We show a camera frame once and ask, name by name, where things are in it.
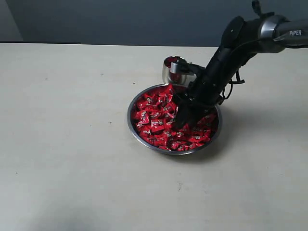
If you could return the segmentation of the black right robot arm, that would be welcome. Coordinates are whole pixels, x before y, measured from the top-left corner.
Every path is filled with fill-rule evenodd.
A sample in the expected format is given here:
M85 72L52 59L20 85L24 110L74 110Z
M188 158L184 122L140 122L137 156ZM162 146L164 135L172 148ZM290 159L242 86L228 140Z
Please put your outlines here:
M286 48L308 46L308 21L289 21L281 15L264 14L245 21L237 16L223 32L221 43L206 67L177 60L173 74L194 74L195 80L176 97L175 127L194 127L207 111L230 97L228 84L243 84L239 69L258 53L279 53Z

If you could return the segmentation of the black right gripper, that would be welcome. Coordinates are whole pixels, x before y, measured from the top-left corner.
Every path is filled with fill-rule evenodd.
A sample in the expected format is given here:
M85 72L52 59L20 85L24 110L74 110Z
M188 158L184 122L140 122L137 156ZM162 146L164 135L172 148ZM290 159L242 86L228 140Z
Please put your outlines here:
M182 129L185 125L195 127L221 101L220 94L229 82L228 66L225 64L209 64L201 67L195 75L195 80L187 89L176 96L176 129Z

